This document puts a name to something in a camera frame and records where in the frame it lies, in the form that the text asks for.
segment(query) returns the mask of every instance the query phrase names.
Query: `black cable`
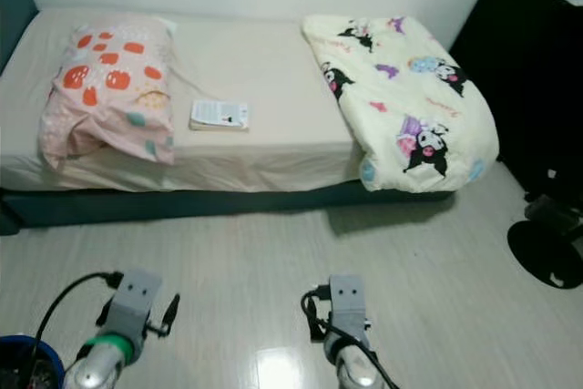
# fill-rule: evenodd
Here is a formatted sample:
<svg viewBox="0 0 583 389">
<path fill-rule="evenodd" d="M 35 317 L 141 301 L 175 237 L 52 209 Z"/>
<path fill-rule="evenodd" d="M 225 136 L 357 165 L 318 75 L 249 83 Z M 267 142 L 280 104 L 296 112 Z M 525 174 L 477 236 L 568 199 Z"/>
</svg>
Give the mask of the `black cable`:
<svg viewBox="0 0 583 389">
<path fill-rule="evenodd" d="M 33 369 L 35 367 L 36 361 L 36 351 L 38 350 L 38 345 L 40 344 L 41 338 L 43 337 L 43 332 L 45 331 L 46 325 L 48 324 L 49 319 L 55 312 L 56 307 L 60 304 L 63 299 L 79 284 L 83 282 L 87 282 L 89 280 L 93 280 L 94 278 L 102 278 L 106 281 L 107 285 L 111 288 L 117 288 L 121 283 L 121 279 L 123 278 L 123 274 L 121 272 L 94 272 L 89 273 L 88 275 L 84 275 L 83 277 L 75 280 L 71 284 L 69 284 L 51 303 L 50 307 L 45 313 L 43 320 L 41 321 L 40 325 L 38 326 L 38 330 L 36 331 L 35 336 L 35 343 L 32 347 L 32 352 L 30 353 L 30 358 L 28 359 L 27 363 L 24 365 L 21 371 L 21 385 L 23 387 L 28 386 L 28 382 L 32 376 Z"/>
<path fill-rule="evenodd" d="M 376 357 L 374 357 L 374 354 L 366 347 L 366 345 L 364 343 L 362 343 L 361 341 L 359 341 L 358 339 L 356 339 L 354 336 L 350 335 L 349 333 L 345 332 L 344 330 L 341 330 L 340 328 L 335 327 L 334 325 L 332 325 L 328 321 L 325 321 L 324 319 L 320 319 L 320 318 L 318 318 L 318 316 L 316 314 L 310 313 L 308 311 L 308 306 L 306 305 L 306 301 L 308 299 L 312 299 L 314 296 L 318 296 L 316 291 L 307 292 L 302 296 L 301 306 L 302 306 L 303 313 L 306 315 L 306 318 L 308 318 L 309 320 L 311 320 L 313 322 L 318 323 L 319 325 L 321 325 L 321 327 L 325 328 L 326 330 L 328 330 L 332 333 L 338 334 L 345 341 L 347 341 L 350 345 L 354 345 L 354 346 L 358 347 L 358 349 L 361 350 L 364 353 L 364 355 L 366 355 L 368 360 L 371 361 L 371 363 L 374 365 L 376 370 L 383 377 L 383 380 L 389 385 L 389 389 L 400 389 L 399 386 L 397 385 L 397 383 L 395 383 L 391 379 L 389 374 L 384 370 L 383 366 L 379 363 L 378 359 L 376 359 Z"/>
</svg>

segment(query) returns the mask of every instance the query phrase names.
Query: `mattress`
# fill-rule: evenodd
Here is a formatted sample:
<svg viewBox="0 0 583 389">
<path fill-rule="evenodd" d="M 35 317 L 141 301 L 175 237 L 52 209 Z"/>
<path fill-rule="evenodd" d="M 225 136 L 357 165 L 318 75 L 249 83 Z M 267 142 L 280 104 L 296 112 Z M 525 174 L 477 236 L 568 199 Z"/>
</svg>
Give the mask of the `mattress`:
<svg viewBox="0 0 583 389">
<path fill-rule="evenodd" d="M 178 24 L 169 80 L 175 164 L 103 148 L 56 173 L 38 123 L 71 32 L 103 14 L 48 8 L 29 25 L 0 77 L 0 186 L 13 190 L 300 191 L 358 178 L 360 147 L 291 22 L 160 15 Z M 193 99 L 250 105 L 249 132 L 188 128 Z"/>
</svg>

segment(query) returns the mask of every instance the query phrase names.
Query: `white tile floor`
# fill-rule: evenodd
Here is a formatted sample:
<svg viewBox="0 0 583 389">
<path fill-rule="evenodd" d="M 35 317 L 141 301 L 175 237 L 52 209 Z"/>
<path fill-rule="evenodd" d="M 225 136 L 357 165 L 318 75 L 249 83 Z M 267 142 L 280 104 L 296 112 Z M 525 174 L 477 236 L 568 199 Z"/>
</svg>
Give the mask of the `white tile floor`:
<svg viewBox="0 0 583 389">
<path fill-rule="evenodd" d="M 522 190 L 496 164 L 441 204 L 26 230 L 0 246 L 0 332 L 32 333 L 55 295 L 94 270 L 160 274 L 167 340 L 148 339 L 118 388 L 335 388 L 310 344 L 303 292 L 331 273 L 363 276 L 368 332 L 403 389 L 583 387 L 583 288 L 537 282 L 506 246 Z M 110 292 L 89 284 L 46 340 L 66 363 Z"/>
</svg>

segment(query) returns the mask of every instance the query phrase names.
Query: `green band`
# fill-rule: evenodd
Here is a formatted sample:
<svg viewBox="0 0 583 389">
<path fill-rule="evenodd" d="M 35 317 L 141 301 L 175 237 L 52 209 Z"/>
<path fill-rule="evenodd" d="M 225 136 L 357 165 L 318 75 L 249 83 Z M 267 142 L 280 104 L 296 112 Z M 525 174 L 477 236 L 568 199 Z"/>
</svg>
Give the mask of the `green band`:
<svg viewBox="0 0 583 389">
<path fill-rule="evenodd" d="M 134 355 L 134 347 L 130 342 L 121 336 L 115 334 L 107 334 L 105 336 L 94 337 L 85 342 L 85 345 L 97 345 L 99 343 L 110 343 L 115 345 L 126 358 L 126 363 L 129 363 L 132 356 Z"/>
</svg>

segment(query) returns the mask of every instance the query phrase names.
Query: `pillow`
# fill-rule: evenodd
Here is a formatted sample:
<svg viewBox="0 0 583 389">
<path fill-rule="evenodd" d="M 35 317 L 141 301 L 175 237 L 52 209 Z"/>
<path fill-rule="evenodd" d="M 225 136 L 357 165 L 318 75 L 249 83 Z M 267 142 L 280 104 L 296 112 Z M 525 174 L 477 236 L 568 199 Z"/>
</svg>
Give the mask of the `pillow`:
<svg viewBox="0 0 583 389">
<path fill-rule="evenodd" d="M 172 164 L 172 39 L 155 17 L 104 15 L 72 35 L 41 119 L 40 147 L 58 169 L 109 145 Z"/>
</svg>

